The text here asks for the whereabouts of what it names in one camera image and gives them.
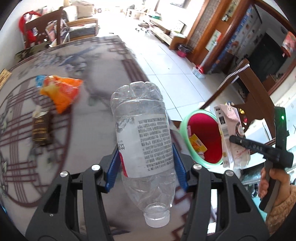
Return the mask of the clear plastic water bottle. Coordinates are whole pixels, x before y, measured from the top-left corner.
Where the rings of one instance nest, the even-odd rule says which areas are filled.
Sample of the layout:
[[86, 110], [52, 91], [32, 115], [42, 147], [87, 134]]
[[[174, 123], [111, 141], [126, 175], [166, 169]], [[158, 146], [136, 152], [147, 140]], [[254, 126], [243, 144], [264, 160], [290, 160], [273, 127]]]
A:
[[161, 228], [170, 221], [176, 174], [169, 118], [159, 88], [132, 82], [111, 96], [122, 181], [145, 222]]

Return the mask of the pink white carton box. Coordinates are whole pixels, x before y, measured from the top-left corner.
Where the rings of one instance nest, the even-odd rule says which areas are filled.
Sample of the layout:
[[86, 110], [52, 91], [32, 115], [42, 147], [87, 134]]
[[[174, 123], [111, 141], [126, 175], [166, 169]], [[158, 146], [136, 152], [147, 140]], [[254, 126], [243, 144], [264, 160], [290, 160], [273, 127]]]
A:
[[229, 140], [232, 135], [245, 138], [238, 111], [225, 104], [215, 106], [214, 110], [221, 133], [223, 167], [243, 169], [250, 161], [250, 151]]

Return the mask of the dark brown snack wrapper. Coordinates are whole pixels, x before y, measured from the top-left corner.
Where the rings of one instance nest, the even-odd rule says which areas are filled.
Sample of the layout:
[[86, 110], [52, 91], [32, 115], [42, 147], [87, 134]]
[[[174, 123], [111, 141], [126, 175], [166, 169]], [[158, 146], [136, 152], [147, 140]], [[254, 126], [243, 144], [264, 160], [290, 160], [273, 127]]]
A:
[[32, 141], [39, 146], [52, 143], [52, 113], [37, 105], [32, 113]]

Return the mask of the orange snack bag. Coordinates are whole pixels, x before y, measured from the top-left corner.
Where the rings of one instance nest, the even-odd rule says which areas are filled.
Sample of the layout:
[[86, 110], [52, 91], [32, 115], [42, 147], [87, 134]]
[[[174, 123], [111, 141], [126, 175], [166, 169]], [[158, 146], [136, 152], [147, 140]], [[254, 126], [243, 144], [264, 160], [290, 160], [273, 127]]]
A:
[[55, 104], [57, 113], [62, 114], [78, 97], [83, 80], [57, 75], [38, 75], [35, 82], [39, 93], [49, 97]]

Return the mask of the green rimmed red trash bin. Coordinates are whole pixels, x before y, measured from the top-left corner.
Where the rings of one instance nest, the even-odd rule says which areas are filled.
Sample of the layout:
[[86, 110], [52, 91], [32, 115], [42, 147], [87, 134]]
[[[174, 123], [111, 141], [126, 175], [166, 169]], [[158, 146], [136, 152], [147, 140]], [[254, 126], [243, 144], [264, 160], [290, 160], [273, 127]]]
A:
[[[201, 158], [190, 143], [188, 127], [195, 134], [207, 151]], [[180, 124], [179, 133], [194, 162], [211, 169], [222, 164], [222, 140], [217, 118], [209, 111], [198, 109], [187, 115]]]

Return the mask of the patterned table cloth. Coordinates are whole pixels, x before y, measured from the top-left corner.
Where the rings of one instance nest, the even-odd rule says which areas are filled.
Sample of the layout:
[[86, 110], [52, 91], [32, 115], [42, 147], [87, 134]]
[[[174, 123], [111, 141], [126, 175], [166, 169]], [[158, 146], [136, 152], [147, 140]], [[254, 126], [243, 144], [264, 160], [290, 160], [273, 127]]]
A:
[[[38, 75], [83, 80], [58, 114], [39, 93]], [[1, 90], [1, 240], [181, 240], [191, 195], [176, 189], [170, 222], [151, 228], [129, 199], [121, 166], [105, 190], [107, 156], [117, 145], [110, 98], [119, 87], [147, 81], [118, 36], [69, 42], [11, 69]], [[52, 143], [32, 141], [36, 106], [52, 113]]]

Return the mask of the wooden chair near bin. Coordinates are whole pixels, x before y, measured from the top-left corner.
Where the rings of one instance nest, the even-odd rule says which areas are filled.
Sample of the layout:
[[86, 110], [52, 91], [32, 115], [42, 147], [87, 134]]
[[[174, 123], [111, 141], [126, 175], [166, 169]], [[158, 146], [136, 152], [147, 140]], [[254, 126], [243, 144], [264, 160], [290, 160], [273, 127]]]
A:
[[259, 78], [250, 68], [247, 59], [243, 59], [234, 72], [227, 75], [217, 91], [201, 106], [201, 109], [207, 108], [236, 79], [240, 79], [249, 91], [243, 104], [234, 105], [238, 110], [244, 111], [244, 113], [239, 113], [243, 130], [246, 132], [255, 120], [265, 120], [271, 135], [271, 140], [266, 144], [269, 146], [275, 144], [274, 103]]

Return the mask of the small red waste basket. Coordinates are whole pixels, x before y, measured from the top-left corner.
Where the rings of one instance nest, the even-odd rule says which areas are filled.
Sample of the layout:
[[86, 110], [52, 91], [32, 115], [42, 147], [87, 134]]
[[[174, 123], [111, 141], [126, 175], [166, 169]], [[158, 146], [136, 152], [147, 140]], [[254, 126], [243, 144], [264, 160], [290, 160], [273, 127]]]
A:
[[178, 45], [177, 55], [179, 57], [185, 58], [191, 52], [192, 52], [192, 48], [190, 46], [185, 45], [185, 44], [179, 44]]

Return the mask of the framed gold picture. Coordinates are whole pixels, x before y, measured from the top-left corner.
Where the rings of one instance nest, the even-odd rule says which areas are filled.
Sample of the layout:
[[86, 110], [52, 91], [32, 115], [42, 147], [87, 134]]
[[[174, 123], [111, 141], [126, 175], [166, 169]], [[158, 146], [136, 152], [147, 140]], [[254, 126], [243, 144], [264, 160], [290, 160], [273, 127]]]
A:
[[7, 80], [10, 78], [11, 72], [7, 69], [3, 69], [0, 73], [0, 89], [2, 89], [3, 85], [7, 82]]

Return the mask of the dark wooden chair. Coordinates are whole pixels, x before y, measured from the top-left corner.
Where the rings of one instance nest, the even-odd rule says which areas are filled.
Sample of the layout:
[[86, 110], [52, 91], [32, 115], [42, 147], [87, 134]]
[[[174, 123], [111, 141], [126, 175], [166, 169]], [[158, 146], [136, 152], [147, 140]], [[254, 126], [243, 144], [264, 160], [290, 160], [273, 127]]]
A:
[[23, 24], [23, 36], [26, 48], [29, 48], [32, 44], [41, 44], [45, 40], [47, 42], [56, 40], [57, 45], [61, 44], [63, 8], [61, 6], [58, 10], [44, 15], [36, 14], [34, 11], [27, 12], [27, 14], [38, 15], [39, 17]]

